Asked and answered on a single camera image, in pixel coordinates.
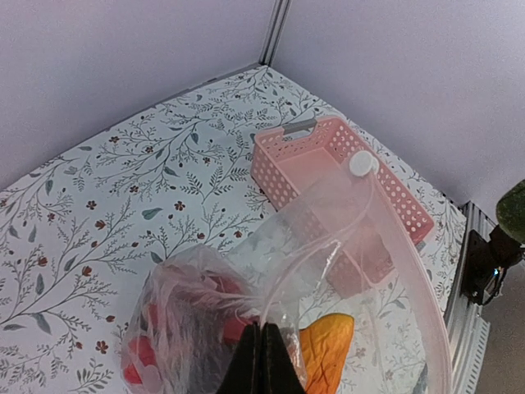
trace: white knob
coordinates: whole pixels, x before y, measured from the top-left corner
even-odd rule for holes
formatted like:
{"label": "white knob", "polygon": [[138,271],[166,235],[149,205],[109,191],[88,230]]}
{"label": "white knob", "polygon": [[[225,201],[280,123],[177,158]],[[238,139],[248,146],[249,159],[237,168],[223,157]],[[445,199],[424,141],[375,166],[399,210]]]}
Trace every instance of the white knob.
{"label": "white knob", "polygon": [[367,150],[362,150],[357,152],[350,159],[349,163],[350,172],[355,176],[365,176],[370,171],[373,171],[374,174],[379,172],[379,160],[377,160],[370,152]]}

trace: floral pattern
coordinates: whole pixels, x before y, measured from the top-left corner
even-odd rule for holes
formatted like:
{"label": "floral pattern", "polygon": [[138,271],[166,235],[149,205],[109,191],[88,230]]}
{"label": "floral pattern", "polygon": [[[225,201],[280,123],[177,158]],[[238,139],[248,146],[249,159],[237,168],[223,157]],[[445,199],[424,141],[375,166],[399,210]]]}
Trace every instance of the floral pattern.
{"label": "floral pattern", "polygon": [[[0,393],[127,392],[120,343],[154,264],[197,243],[241,242],[273,212],[249,176],[254,133],[329,114],[339,113],[262,66],[147,109],[0,192]],[[354,126],[436,221],[421,254],[445,310],[464,217]],[[391,278],[381,291],[375,313],[392,339],[381,381],[417,381],[415,323],[386,318],[409,311],[403,288]],[[305,321],[334,302],[329,289],[305,300]],[[359,392],[371,349],[356,335],[340,392]]]}

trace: plastic bag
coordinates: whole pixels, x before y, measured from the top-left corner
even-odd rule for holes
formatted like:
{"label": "plastic bag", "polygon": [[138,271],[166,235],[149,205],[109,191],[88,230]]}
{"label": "plastic bag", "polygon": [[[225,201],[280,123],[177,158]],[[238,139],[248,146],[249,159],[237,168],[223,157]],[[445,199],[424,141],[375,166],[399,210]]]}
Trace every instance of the plastic bag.
{"label": "plastic bag", "polygon": [[[366,368],[355,370],[361,379],[355,385],[366,392],[405,392],[418,376],[398,381],[386,369],[390,355],[381,353],[386,348],[381,334],[394,315],[381,313],[384,294],[373,280],[374,270],[396,266],[413,284],[406,289],[410,303],[403,305],[406,324],[415,328],[410,335],[416,345],[423,341],[425,350],[431,348],[429,355],[414,345],[402,357],[413,357],[421,370],[427,362],[429,380],[438,387],[430,392],[443,392],[439,387],[450,384],[444,324],[417,252],[381,193],[373,176],[333,172],[227,256],[198,246],[159,264],[144,285],[123,341],[122,370],[130,390],[215,393],[244,325],[254,320],[277,324],[304,385],[308,377],[299,325],[343,311],[356,318],[357,346],[366,344],[372,357]],[[314,296],[319,291],[321,299]],[[416,314],[417,322],[413,307],[425,311]],[[360,357],[355,351],[352,345],[351,357]]]}

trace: vertical metal bar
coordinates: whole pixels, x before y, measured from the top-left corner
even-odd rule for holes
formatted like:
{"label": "vertical metal bar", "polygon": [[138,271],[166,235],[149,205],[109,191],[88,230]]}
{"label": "vertical metal bar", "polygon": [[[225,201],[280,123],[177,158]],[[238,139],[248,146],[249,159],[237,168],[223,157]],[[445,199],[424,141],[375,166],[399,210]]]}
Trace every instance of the vertical metal bar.
{"label": "vertical metal bar", "polygon": [[271,66],[276,56],[277,45],[281,39],[281,34],[285,25],[288,11],[290,10],[291,0],[276,0],[273,7],[272,19],[270,26],[264,40],[264,47],[262,48],[259,63]]}

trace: transparent plastic bag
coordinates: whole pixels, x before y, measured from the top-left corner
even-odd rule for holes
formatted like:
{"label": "transparent plastic bag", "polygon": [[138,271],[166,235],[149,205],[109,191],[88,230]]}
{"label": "transparent plastic bag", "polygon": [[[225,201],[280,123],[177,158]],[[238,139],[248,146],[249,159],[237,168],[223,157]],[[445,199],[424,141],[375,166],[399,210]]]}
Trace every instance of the transparent plastic bag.
{"label": "transparent plastic bag", "polygon": [[[379,283],[378,269],[389,273]],[[377,180],[345,170],[227,256],[200,246],[159,264],[123,341],[124,378],[137,394],[214,393],[242,328],[257,320],[280,328],[305,385],[299,328],[335,312],[355,319],[342,392],[408,393],[428,381],[428,392],[448,394],[445,326],[418,254]]]}

